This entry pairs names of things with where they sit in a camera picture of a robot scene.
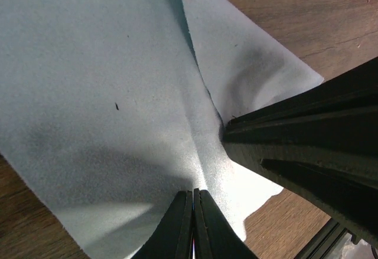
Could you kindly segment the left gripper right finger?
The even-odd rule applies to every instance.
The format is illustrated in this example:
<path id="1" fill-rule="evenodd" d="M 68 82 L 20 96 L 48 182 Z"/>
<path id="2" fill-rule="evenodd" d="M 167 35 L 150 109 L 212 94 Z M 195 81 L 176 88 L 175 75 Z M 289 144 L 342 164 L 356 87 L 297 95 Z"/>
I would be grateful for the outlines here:
<path id="1" fill-rule="evenodd" d="M 236 235 L 207 190 L 194 190 L 195 258 L 256 258 Z"/>

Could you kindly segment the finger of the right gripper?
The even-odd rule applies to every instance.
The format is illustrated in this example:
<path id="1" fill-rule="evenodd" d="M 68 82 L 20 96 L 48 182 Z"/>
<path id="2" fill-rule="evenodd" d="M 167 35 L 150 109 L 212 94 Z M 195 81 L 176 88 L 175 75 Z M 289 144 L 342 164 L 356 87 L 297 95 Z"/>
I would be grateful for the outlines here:
<path id="1" fill-rule="evenodd" d="M 226 127 L 234 162 L 305 198 L 377 245 L 377 115 L 321 114 Z"/>
<path id="2" fill-rule="evenodd" d="M 297 96 L 229 121 L 226 131 L 252 124 L 377 105 L 377 58 Z"/>

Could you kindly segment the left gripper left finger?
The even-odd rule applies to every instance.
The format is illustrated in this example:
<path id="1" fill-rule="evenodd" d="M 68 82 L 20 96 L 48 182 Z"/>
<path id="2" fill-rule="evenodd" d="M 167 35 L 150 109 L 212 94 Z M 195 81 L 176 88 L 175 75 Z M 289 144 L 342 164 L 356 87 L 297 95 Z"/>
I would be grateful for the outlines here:
<path id="1" fill-rule="evenodd" d="M 157 228 L 133 258 L 193 257 L 193 193 L 179 191 Z"/>

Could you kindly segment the light blue cleaning cloth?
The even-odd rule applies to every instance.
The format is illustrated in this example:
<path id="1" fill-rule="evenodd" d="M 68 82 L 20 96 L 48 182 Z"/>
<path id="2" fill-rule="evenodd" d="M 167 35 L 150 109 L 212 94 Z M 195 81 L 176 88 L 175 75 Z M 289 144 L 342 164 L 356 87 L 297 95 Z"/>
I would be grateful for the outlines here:
<path id="1" fill-rule="evenodd" d="M 244 240 L 282 188 L 223 126 L 322 82 L 228 0 L 1 0 L 1 154 L 91 258 L 131 258 L 194 188 Z"/>

